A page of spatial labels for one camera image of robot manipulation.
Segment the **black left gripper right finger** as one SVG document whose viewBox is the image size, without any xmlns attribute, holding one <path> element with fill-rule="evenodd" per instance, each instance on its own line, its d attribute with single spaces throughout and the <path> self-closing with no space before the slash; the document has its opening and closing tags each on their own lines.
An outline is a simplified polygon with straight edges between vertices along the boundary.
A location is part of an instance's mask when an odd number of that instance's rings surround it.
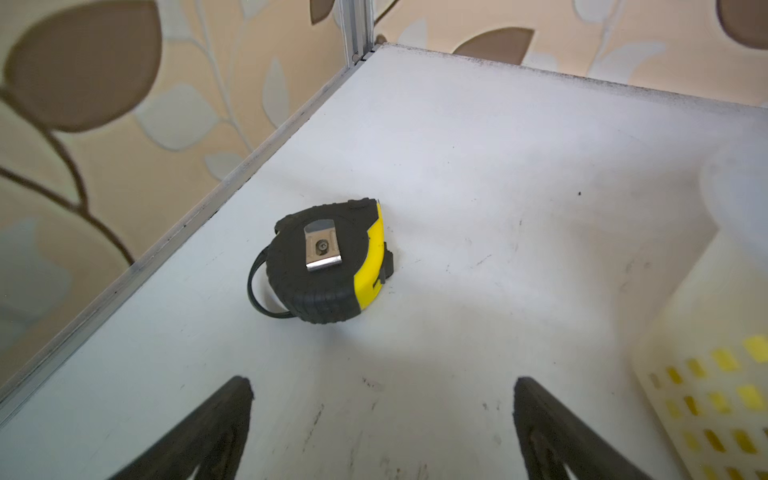
<svg viewBox="0 0 768 480">
<path fill-rule="evenodd" d="M 647 479 L 531 377 L 514 386 L 513 420 L 530 479 Z"/>
</svg>

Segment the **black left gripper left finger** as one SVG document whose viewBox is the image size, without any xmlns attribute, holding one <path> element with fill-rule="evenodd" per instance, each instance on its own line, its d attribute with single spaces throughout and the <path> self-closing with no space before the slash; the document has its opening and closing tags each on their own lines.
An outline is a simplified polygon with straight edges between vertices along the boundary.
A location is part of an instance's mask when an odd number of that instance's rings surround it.
<svg viewBox="0 0 768 480">
<path fill-rule="evenodd" d="M 114 479 L 233 479 L 244 453 L 254 399 L 234 376 Z"/>
</svg>

